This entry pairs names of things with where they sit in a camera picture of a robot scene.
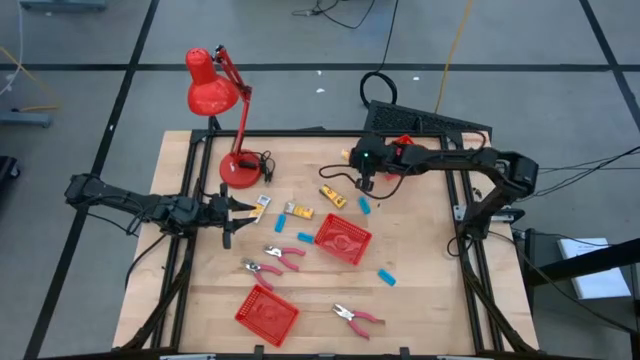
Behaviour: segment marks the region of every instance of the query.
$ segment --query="blue block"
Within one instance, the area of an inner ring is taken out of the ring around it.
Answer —
[[[313,244],[313,236],[305,233],[298,233],[298,240]]]
[[[369,203],[367,203],[367,199],[364,196],[360,196],[358,199],[358,204],[360,204],[360,209],[365,215],[369,215],[371,213],[371,208],[369,207]]]
[[[278,222],[276,222],[276,232],[282,232],[282,228],[284,227],[284,223],[287,221],[287,217],[284,214],[278,215]]]
[[[391,274],[389,274],[385,269],[378,270],[378,276],[380,276],[380,278],[384,280],[384,282],[391,286],[396,284],[396,279],[394,279],[394,277],[391,276]]]

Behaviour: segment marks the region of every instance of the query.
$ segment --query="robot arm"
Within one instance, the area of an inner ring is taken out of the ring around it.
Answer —
[[[469,170],[487,175],[495,188],[481,202],[467,204],[459,223],[463,237],[485,238],[491,216],[503,206],[531,195],[535,190],[538,164],[515,152],[493,148],[472,150],[429,150],[420,145],[385,144],[380,136],[362,137],[351,150],[349,166],[360,173],[356,188],[365,194],[373,189],[376,172],[401,176],[424,174],[430,170]]]
[[[79,208],[104,205],[128,212],[142,221],[157,224],[162,233],[185,236],[198,227],[215,226],[223,229],[223,246],[231,248],[231,234],[252,223],[255,218],[229,219],[229,211],[247,211],[255,207],[228,196],[227,185],[220,185],[220,193],[210,196],[209,203],[178,195],[140,195],[107,185],[90,174],[74,175],[65,191],[67,203]]]

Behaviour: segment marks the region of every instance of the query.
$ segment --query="gray floor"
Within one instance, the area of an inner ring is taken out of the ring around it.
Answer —
[[[313,1],[161,0],[141,63],[182,63],[191,47],[224,43],[237,63],[377,63],[393,10],[378,0],[358,30],[322,16],[292,17]],[[24,13],[25,63],[126,64],[149,0],[108,1],[99,14]],[[592,7],[621,64],[640,63],[636,14],[640,3],[593,0]],[[368,1],[341,3],[335,16],[357,23]],[[401,1],[388,61],[443,63],[464,0]],[[0,4],[0,45],[17,54],[13,1]],[[8,62],[0,57],[0,63]],[[474,4],[454,62],[476,64],[606,64],[578,1],[486,0]],[[2,82],[9,72],[0,73]],[[361,129],[366,110],[358,82],[363,71],[244,72],[255,93],[249,127]],[[441,73],[389,71],[398,103],[432,111]],[[0,207],[0,359],[22,357],[64,246],[73,210],[64,204],[69,176],[89,171],[124,72],[40,71],[63,107],[49,129],[0,127],[0,154],[17,157],[23,174]],[[640,94],[640,73],[625,74]],[[186,72],[139,71],[116,129],[103,179],[147,192],[166,130],[204,127],[191,114]],[[370,97],[387,99],[380,83]],[[0,110],[47,104],[21,75],[0,97]],[[610,72],[452,72],[444,115],[494,128],[500,149],[525,153],[541,166],[562,166],[616,155],[640,142],[640,132]],[[238,124],[239,109],[221,116]],[[619,166],[640,166],[627,158]],[[567,176],[545,175],[539,188]],[[637,171],[601,171],[547,197],[522,204],[520,227],[575,237],[637,237]],[[125,221],[109,210],[101,213]],[[123,277],[135,239],[94,219],[85,225],[41,356],[106,351],[123,297]],[[538,296],[535,324],[542,349],[573,356],[627,358],[628,338],[570,310],[552,310],[557,296]]]

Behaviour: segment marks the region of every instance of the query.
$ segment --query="pliers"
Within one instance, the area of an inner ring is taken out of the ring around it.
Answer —
[[[253,273],[253,276],[256,277],[256,279],[258,280],[258,282],[266,287],[267,289],[273,291],[273,285],[271,285],[270,283],[267,282],[267,280],[265,280],[262,275],[260,274],[260,272],[262,270],[266,270],[266,271],[270,271],[276,275],[282,275],[282,271],[280,269],[278,269],[277,267],[274,266],[270,266],[270,265],[258,265],[257,263],[255,263],[253,260],[251,259],[247,259],[244,258],[240,261],[244,267],[251,271]]]
[[[363,338],[369,340],[369,334],[362,330],[358,324],[355,323],[355,321],[353,321],[353,319],[359,317],[359,318],[363,318],[363,319],[367,319],[373,323],[379,323],[382,322],[382,320],[378,320],[375,316],[369,314],[369,313],[365,313],[362,311],[354,311],[351,312],[349,310],[347,310],[347,308],[345,308],[342,305],[339,304],[333,304],[333,311],[335,311],[336,314],[338,314],[340,317],[347,319],[347,322],[349,323],[349,326],[351,326],[351,328],[353,329],[353,331],[356,332],[356,334],[362,336]]]
[[[295,265],[295,264],[291,263],[289,260],[287,260],[282,255],[284,255],[284,254],[297,254],[297,255],[300,255],[300,256],[304,256],[304,254],[306,254],[306,252],[304,250],[300,250],[300,249],[296,249],[296,248],[278,249],[277,247],[274,247],[274,246],[271,246],[271,245],[266,245],[264,247],[264,252],[266,252],[269,255],[276,256],[278,258],[278,260],[280,260],[280,262],[284,264],[284,266],[288,267],[291,270],[295,270],[295,271],[298,271],[298,265]]]

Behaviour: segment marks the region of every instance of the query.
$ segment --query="yellow box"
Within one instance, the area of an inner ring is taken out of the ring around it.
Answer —
[[[258,221],[260,221],[262,213],[264,213],[264,210],[267,208],[267,205],[269,205],[270,201],[271,198],[268,196],[260,195],[260,197],[258,197],[258,200],[256,200],[256,203],[253,205],[256,208],[251,210],[251,213],[249,214],[249,217],[256,218],[256,221],[254,221],[254,223],[257,224]]]
[[[347,198],[333,191],[329,187],[329,185],[324,184],[320,188],[320,194],[327,197],[327,199],[331,200],[333,205],[335,205],[338,209],[342,209],[342,207],[347,203]]]
[[[284,213],[311,220],[311,216],[313,216],[313,209],[296,205],[294,203],[286,203],[284,205]]]

